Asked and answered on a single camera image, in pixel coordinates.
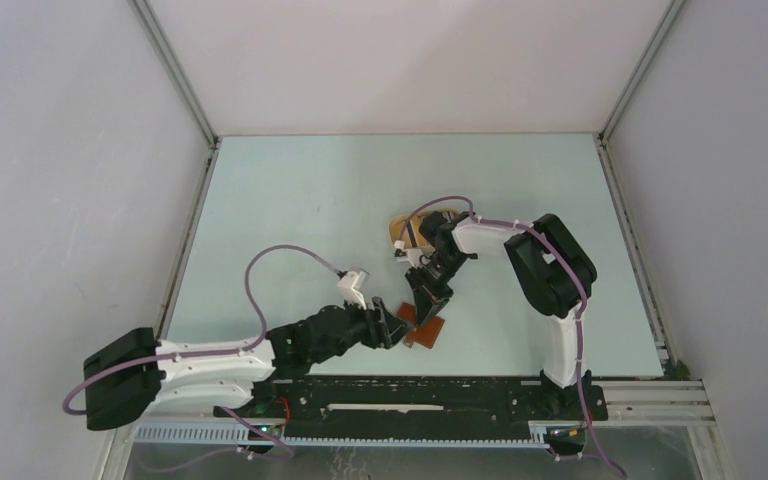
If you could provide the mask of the brown leather card holder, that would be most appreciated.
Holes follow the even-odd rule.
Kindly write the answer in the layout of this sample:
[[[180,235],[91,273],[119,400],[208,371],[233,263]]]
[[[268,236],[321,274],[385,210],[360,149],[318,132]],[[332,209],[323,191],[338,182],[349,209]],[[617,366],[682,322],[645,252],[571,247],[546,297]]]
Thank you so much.
[[[413,329],[408,332],[402,340],[402,343],[406,347],[413,348],[415,346],[422,346],[426,349],[434,348],[440,332],[445,325],[445,320],[443,318],[435,316],[420,326],[417,320],[416,308],[409,303],[402,303],[399,306],[397,316],[413,326]]]

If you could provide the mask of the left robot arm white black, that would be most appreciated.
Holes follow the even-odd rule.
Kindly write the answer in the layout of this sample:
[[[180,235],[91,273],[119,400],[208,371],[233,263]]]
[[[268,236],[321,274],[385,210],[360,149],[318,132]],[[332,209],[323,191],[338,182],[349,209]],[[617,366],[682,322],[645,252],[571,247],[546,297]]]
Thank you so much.
[[[368,307],[327,305],[263,339],[175,343],[135,328],[84,360],[81,414],[90,431],[117,429],[152,411],[226,407],[264,416],[276,403],[267,382],[305,375],[356,345],[391,349],[414,328],[380,298]]]

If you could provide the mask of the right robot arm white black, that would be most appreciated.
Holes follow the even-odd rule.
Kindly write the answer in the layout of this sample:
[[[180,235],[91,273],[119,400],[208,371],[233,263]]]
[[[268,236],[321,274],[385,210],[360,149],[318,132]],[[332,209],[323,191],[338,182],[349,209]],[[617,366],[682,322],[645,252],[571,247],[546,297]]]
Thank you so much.
[[[449,283],[469,260],[506,257],[532,308],[550,320],[550,350],[541,370],[545,411],[566,418],[582,403],[577,387],[586,374],[582,319],[597,270],[566,225],[554,214],[531,224],[493,220],[464,211],[427,213],[419,226],[404,219],[393,239],[394,253],[406,259],[414,318],[422,327],[454,295]]]

